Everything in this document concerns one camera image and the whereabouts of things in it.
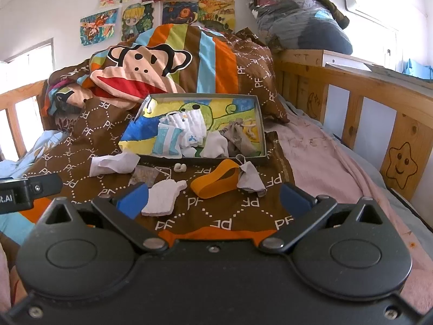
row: wooden bed frame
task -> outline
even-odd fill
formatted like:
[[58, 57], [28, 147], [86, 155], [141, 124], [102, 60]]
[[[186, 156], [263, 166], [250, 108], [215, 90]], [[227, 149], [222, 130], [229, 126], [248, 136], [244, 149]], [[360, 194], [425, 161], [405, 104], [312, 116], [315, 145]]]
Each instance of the wooden bed frame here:
[[[275, 56], [278, 92], [298, 109], [323, 123], [329, 85], [348, 90], [350, 95], [342, 140], [351, 149], [355, 144], [365, 97], [395, 109], [397, 116], [380, 173], [389, 187], [410, 200], [421, 180], [433, 147], [433, 97], [364, 75], [322, 67], [324, 53], [330, 52], [310, 50], [307, 54], [303, 54], [302, 60], [299, 60], [299, 57]], [[20, 158], [25, 155], [26, 150], [15, 104], [36, 96], [41, 109], [44, 105], [42, 96], [44, 88], [44, 81], [40, 81], [0, 94], [0, 111], [6, 110]], [[312, 109], [311, 99], [315, 99], [315, 109]], [[42, 115], [41, 118], [44, 130], [55, 129], [53, 121]], [[417, 169], [414, 174], [402, 180], [398, 177], [399, 173], [395, 171], [393, 163], [396, 155], [399, 153], [407, 155], [407, 152]]]

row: pile of clothes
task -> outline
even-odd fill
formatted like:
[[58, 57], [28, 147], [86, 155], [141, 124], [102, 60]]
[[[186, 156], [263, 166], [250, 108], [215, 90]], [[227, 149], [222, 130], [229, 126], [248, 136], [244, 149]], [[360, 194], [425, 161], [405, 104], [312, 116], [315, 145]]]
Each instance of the pile of clothes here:
[[329, 0], [250, 0], [261, 36], [272, 51], [319, 49], [351, 55], [349, 25]]
[[239, 118], [230, 121], [220, 131], [206, 131], [200, 109], [182, 111], [162, 117], [152, 155], [160, 158], [202, 157], [228, 158], [242, 154], [260, 155], [251, 139], [256, 139], [251, 127]]

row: bed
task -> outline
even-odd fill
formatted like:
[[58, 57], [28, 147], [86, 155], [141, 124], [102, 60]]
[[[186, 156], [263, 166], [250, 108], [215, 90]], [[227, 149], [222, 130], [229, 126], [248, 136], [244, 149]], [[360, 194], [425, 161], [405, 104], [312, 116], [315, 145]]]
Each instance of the bed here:
[[[433, 233], [429, 231], [427, 224], [413, 214], [410, 207], [401, 203], [401, 197], [406, 200], [411, 199], [422, 177], [433, 146], [433, 98], [404, 86], [397, 86], [373, 77], [359, 75], [347, 70], [323, 67], [325, 53], [319, 50], [290, 51], [290, 54], [283, 53], [274, 56], [278, 94], [283, 101], [286, 101], [285, 106], [287, 113], [292, 116], [292, 125], [294, 126], [296, 123], [294, 119], [298, 118], [303, 123], [311, 122], [317, 125], [317, 127], [314, 127], [314, 131], [318, 130], [320, 132], [323, 130], [326, 132], [326, 128], [323, 128], [323, 122], [326, 115], [329, 85], [348, 90], [350, 96], [347, 115], [344, 120], [342, 140], [339, 141], [329, 132], [329, 138], [333, 141], [332, 145], [338, 146], [342, 151], [345, 151], [356, 162], [357, 170], [367, 172], [369, 177], [365, 179], [372, 180], [381, 191], [381, 194], [386, 196], [393, 211], [408, 226], [407, 232], [399, 232], [408, 234], [408, 238], [416, 238], [416, 242], [411, 242], [414, 243], [414, 248], [419, 241], [430, 258], [433, 257]], [[332, 54], [331, 56], [337, 58], [338, 54]], [[46, 84], [41, 81], [0, 95], [0, 111], [6, 110], [14, 144], [21, 158], [25, 156], [26, 150], [17, 120], [15, 104], [24, 99], [36, 97], [42, 113], [45, 90]], [[377, 101], [398, 112], [388, 144], [388, 152], [395, 154], [397, 157], [399, 153], [396, 150], [399, 148], [402, 150], [405, 145], [409, 145], [411, 160], [416, 163], [416, 172], [406, 177], [404, 184], [401, 184], [401, 180], [399, 181], [395, 174], [389, 170], [392, 166], [391, 155], [385, 156], [379, 174], [370, 163], [351, 151], [357, 135], [364, 98]], [[56, 129], [52, 120], [44, 116], [41, 116], [41, 119], [44, 130]], [[274, 122], [266, 122], [265, 129], [277, 131], [280, 142], [284, 142], [286, 135], [284, 131], [287, 128], [276, 125]], [[286, 148], [292, 144], [288, 140], [282, 145], [287, 158], [290, 155], [290, 149], [287, 151]], [[327, 182], [327, 184], [327, 187], [330, 187], [332, 182]], [[399, 193], [399, 195], [392, 194], [387, 187], [394, 189], [394, 193]], [[333, 195], [331, 191], [320, 191], [320, 193]], [[2, 244], [4, 244], [4, 241], [7, 244], [6, 237], [1, 241]], [[426, 258], [423, 255], [419, 260], [421, 260], [420, 263], [422, 264]], [[421, 311], [428, 310], [425, 307], [419, 309]]]

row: orange elastic band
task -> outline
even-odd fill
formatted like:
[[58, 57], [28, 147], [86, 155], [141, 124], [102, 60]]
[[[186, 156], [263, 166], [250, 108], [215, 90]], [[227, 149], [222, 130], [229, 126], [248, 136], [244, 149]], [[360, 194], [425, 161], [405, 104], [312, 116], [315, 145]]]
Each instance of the orange elastic band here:
[[[235, 169], [233, 175], [228, 178], [220, 179], [232, 169]], [[225, 159], [213, 172], [193, 180], [191, 182], [191, 189], [198, 197], [208, 199], [237, 189], [238, 180], [239, 165], [233, 160]]]

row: open box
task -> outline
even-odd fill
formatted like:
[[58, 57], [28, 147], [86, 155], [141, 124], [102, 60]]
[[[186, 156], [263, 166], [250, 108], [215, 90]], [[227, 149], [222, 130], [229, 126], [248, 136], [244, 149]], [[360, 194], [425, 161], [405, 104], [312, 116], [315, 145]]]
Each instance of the open box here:
[[190, 163], [209, 164], [220, 163], [225, 158], [157, 158], [152, 156], [153, 145], [158, 132], [159, 119], [167, 114], [196, 109], [205, 118], [207, 131], [221, 130], [237, 118], [256, 124], [252, 128], [256, 140], [252, 144], [257, 148], [257, 155], [248, 157], [254, 165], [266, 162], [266, 143], [263, 120], [258, 98], [255, 95], [238, 94], [152, 94], [146, 97], [136, 118], [129, 124], [122, 136], [119, 146], [139, 154], [149, 163]]

